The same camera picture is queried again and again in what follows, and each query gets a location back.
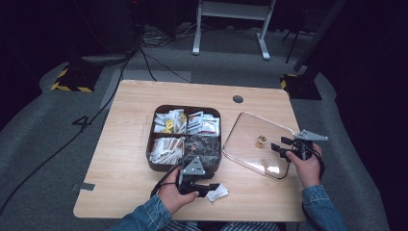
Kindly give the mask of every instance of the sleeve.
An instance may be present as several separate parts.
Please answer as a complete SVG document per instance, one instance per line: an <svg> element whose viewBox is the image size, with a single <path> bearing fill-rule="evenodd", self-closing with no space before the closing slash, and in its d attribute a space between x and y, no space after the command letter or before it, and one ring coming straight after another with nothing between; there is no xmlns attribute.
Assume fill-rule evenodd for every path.
<svg viewBox="0 0 408 231"><path fill-rule="evenodd" d="M308 230L347 230L324 186L306 188L302 195Z"/></svg>
<svg viewBox="0 0 408 231"><path fill-rule="evenodd" d="M167 210L158 195L151 197L131 214L123 217L120 222L110 228L119 230L158 230L166 226L171 220L171 213Z"/></svg>

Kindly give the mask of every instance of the dark background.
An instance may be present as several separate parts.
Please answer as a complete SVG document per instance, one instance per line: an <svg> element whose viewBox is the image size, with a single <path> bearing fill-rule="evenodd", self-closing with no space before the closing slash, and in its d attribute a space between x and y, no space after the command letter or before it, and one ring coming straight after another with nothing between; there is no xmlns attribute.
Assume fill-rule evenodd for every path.
<svg viewBox="0 0 408 231"><path fill-rule="evenodd" d="M135 6L140 17L174 34L178 24L194 22L196 4L192 2L151 0L146 6ZM0 129L41 94L38 82L44 73L72 58L66 48L73 47L70 55L97 55L109 52L104 45L116 46L133 36L129 23L119 21L116 25L124 24L116 33L119 36L105 36L107 43L101 44L89 27L104 35L102 21L115 17L103 11L92 15L97 8L93 1L77 4L63 0L1 3ZM282 1L277 2L275 19L281 13L279 4ZM407 12L404 1L347 1L307 62L321 66L336 90L344 127L381 192L392 230L407 226ZM279 21L270 30L284 26L275 23Z"/></svg>

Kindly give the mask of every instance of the black cable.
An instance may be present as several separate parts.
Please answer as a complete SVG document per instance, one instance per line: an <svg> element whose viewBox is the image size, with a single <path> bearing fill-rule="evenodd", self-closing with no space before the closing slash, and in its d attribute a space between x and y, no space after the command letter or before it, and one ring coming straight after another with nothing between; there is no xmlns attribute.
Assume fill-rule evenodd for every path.
<svg viewBox="0 0 408 231"><path fill-rule="evenodd" d="M148 48L158 48L158 47L165 47L174 41L174 39L170 38L169 36L157 36L157 38L160 38L157 44L148 43L143 40L141 45L144 47L148 47Z"/></svg>
<svg viewBox="0 0 408 231"><path fill-rule="evenodd" d="M321 177L323 176L324 171L326 170L326 166L324 165L324 161L321 158L321 154L316 151L315 149L310 149L306 144L304 144L302 141L300 141L302 143L302 145L305 147L305 149L309 150L312 152L312 154L314 156L316 156L316 158L318 158L319 161L319 165L320 165L320 173L319 173L319 179L321 180Z"/></svg>
<svg viewBox="0 0 408 231"><path fill-rule="evenodd" d="M146 61L147 69L149 70L150 76L152 77L152 79L154 81L157 82L156 78L152 74L152 71L150 70L150 65L149 65L149 61L146 58L146 54L144 54L144 51L143 51L143 49L141 49L141 47L139 47L139 49L140 49L141 53L143 54L144 60Z"/></svg>
<svg viewBox="0 0 408 231"><path fill-rule="evenodd" d="M282 180L283 178L285 178L285 177L288 176L289 166L290 166L290 165L291 165L291 163L288 163L288 164L287 164L285 175L283 175L283 176L281 176L281 177L274 177L274 176L270 176L270 177L272 177L272 178L274 178L274 179L277 179L277 180Z"/></svg>
<svg viewBox="0 0 408 231"><path fill-rule="evenodd" d="M174 165L173 167L171 167L171 169L166 173L165 176L162 177L162 179L156 184L156 186L154 187L154 189L152 190L152 192L150 193L150 198L153 197L153 195L155 195L157 193L157 191L159 190L159 188L163 185L163 182L167 179L167 177L169 176L169 174L171 174L171 172L173 172L176 168L178 168L179 166L181 166L183 164L183 160L179 161L178 164Z"/></svg>
<svg viewBox="0 0 408 231"><path fill-rule="evenodd" d="M189 80L183 78L182 76L180 76L179 74L177 74L176 72L174 72L170 67L166 66L165 64L160 63L157 59L155 59L155 58L153 58L153 57L151 57L151 56L149 56L149 55L146 55L146 54L145 54L145 56L148 57L148 58L150 58L150 59L152 59L152 60L154 60L154 61L156 61L158 64L164 66L166 69L168 69L169 71L171 71L171 73L177 75L178 77L180 77L181 79L185 80L186 82L191 83Z"/></svg>
<svg viewBox="0 0 408 231"><path fill-rule="evenodd" d="M117 88L119 86L120 83L120 79L123 76L123 70L126 67L126 65L129 63L130 59L133 57L133 55L135 54L135 52L132 53L132 56L129 57L128 60L126 60L123 65L120 68L120 77L118 78L114 93L111 95L111 97L109 98L108 102L102 107L102 109L99 110L99 112L90 120L89 123L85 124L81 130L75 134L66 144L64 144L62 147L60 147L60 149L58 149L54 154L52 154L51 156L49 156L44 162L42 162L38 167L36 167L28 176L26 176L24 178L24 180L22 180L20 182L20 184L18 184L17 187L14 188L14 190L12 191L12 193L10 193L9 197L6 199L6 201L3 203L3 205L0 208L0 217L3 215L4 210L6 209L6 206L9 204L10 200L13 198L13 196L15 195L15 193L17 193L17 191L34 175L36 174L37 171L39 171L45 164L47 164L49 161L51 161L55 156L57 156L60 152L62 152L68 145L70 145L79 135L81 135L82 132L84 132L88 126L90 126L92 124L92 122L103 112L103 110L109 105L109 103L111 102L111 100L114 98L115 93L117 91Z"/></svg>

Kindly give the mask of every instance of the wooden table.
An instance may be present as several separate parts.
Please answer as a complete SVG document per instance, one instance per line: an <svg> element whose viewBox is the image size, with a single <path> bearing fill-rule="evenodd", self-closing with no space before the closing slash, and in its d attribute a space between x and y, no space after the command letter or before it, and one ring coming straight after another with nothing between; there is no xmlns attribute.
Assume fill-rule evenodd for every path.
<svg viewBox="0 0 408 231"><path fill-rule="evenodd" d="M233 101L240 95L242 103ZM275 89L226 87L124 80L96 146L85 183L74 208L78 218L122 218L148 200L164 172L152 170L146 146L154 116L161 105L214 108L221 114L225 143L241 112L248 111L292 128L298 125L286 92ZM199 184L221 183L229 194L216 202L197 198L173 217L185 220L303 221L301 185L294 166L274 180L222 157L216 175Z"/></svg>

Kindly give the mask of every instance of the food container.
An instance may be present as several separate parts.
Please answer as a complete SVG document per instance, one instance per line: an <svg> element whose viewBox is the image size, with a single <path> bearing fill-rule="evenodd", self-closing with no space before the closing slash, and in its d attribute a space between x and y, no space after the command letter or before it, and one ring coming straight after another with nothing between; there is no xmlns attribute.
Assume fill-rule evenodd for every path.
<svg viewBox="0 0 408 231"><path fill-rule="evenodd" d="M155 132L155 127L157 123L155 118L157 114L167 114L173 110L184 110L186 116L192 115L198 112L203 112L204 115L212 115L213 117L219 118L218 123L218 136L206 136L206 135L190 135L188 133L175 134L168 133L169 131L157 131ZM209 172L216 172L219 163L221 161L221 117L217 110L212 108L203 107L191 107L191 106L179 106L179 105L162 105L158 107L153 116L153 122L150 129L149 140L146 147L146 159L150 168L156 171L169 171L173 165L167 164L155 164L150 161L150 155L154 148L155 140L159 138L184 138L184 153L183 158L185 162L191 161L195 156L200 156L200 161L204 166L204 169Z"/></svg>

